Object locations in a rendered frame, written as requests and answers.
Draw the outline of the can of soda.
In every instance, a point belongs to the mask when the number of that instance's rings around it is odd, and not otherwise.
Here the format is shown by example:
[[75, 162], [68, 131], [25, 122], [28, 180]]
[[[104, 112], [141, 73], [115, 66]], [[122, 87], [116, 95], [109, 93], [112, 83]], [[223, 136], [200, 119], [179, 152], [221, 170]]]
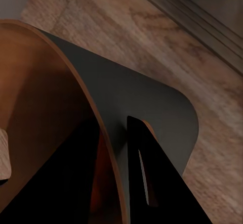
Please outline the can of soda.
[[106, 142], [100, 130], [89, 213], [101, 208], [115, 183], [113, 166]]

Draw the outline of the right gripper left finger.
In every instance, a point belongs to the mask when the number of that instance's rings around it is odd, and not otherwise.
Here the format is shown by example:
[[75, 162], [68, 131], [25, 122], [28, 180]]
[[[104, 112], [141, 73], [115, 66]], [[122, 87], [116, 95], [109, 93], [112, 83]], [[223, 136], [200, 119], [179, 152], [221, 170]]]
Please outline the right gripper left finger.
[[88, 224], [100, 127], [81, 122], [0, 213], [0, 224]]

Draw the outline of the trash can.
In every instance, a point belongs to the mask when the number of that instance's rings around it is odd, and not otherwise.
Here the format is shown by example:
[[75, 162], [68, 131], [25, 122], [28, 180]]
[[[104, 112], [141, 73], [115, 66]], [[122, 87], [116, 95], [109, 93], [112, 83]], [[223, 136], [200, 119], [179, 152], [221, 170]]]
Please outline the trash can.
[[[25, 22], [0, 20], [0, 129], [9, 180], [0, 213], [72, 131], [96, 117], [116, 183], [88, 224], [131, 224], [127, 117], [143, 121], [182, 176], [199, 122], [179, 90]], [[158, 202], [139, 150], [146, 201]]]

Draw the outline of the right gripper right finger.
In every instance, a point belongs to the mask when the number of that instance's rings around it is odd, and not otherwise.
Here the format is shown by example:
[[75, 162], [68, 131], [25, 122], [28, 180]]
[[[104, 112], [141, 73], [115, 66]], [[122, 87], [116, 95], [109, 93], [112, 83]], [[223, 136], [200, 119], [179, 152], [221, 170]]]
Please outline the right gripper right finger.
[[[131, 224], [213, 224], [146, 124], [127, 117]], [[158, 207], [147, 204], [139, 150]]]

